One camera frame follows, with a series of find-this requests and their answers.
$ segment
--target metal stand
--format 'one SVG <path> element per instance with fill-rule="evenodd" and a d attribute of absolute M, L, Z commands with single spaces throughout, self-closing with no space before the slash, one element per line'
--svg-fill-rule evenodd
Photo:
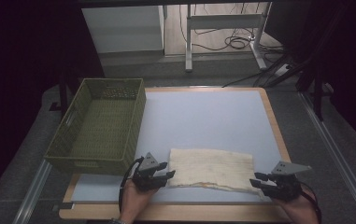
<path fill-rule="evenodd" d="M 186 42 L 186 72 L 192 71 L 192 30 L 196 29 L 234 29 L 258 28 L 257 34 L 250 42 L 250 48 L 261 70 L 265 70 L 265 62 L 259 52 L 259 42 L 267 20 L 271 3 L 268 2 L 262 14 L 245 15 L 191 15 L 191 5 L 187 5 L 187 42 Z"/>

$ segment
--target green plastic basket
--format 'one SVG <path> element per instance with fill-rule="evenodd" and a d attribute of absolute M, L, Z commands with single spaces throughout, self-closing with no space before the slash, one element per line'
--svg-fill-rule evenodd
<path fill-rule="evenodd" d="M 86 78 L 44 156 L 69 174 L 124 175 L 135 159 L 143 79 Z"/>

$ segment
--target basket handle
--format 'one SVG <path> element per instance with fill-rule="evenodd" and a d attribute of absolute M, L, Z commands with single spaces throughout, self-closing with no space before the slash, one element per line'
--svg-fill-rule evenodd
<path fill-rule="evenodd" d="M 74 161 L 75 166 L 77 167 L 86 167 L 86 168 L 101 168 L 102 166 L 95 160 L 87 160 L 87 161 Z"/>
<path fill-rule="evenodd" d="M 66 125 L 67 127 L 70 127 L 70 125 L 72 124 L 73 120 L 76 118 L 78 111 L 76 109 L 74 109 L 73 111 L 70 112 L 70 114 L 68 115 L 67 119 L 66 119 Z"/>

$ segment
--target table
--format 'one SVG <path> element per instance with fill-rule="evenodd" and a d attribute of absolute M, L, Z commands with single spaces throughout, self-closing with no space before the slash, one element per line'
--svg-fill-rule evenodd
<path fill-rule="evenodd" d="M 272 132 L 275 136 L 278 151 L 284 161 L 290 161 L 289 154 L 283 142 L 276 118 L 264 89 L 261 88 L 151 88 L 154 91 L 258 91 L 263 101 L 264 110 Z M 61 209 L 59 215 L 66 219 L 111 219 L 119 216 L 116 203 L 75 203 L 72 195 L 79 175 L 73 175 L 63 202 L 70 204 L 69 208 Z M 289 221 L 283 210 L 273 203 L 221 203 L 221 204 L 150 204 L 137 218 L 146 221 L 256 221 L 284 222 Z"/>

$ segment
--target basket mesh side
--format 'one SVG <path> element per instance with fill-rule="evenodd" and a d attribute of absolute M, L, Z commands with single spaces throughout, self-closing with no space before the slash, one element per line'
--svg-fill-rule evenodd
<path fill-rule="evenodd" d="M 93 100 L 70 157 L 121 160 L 135 101 Z"/>

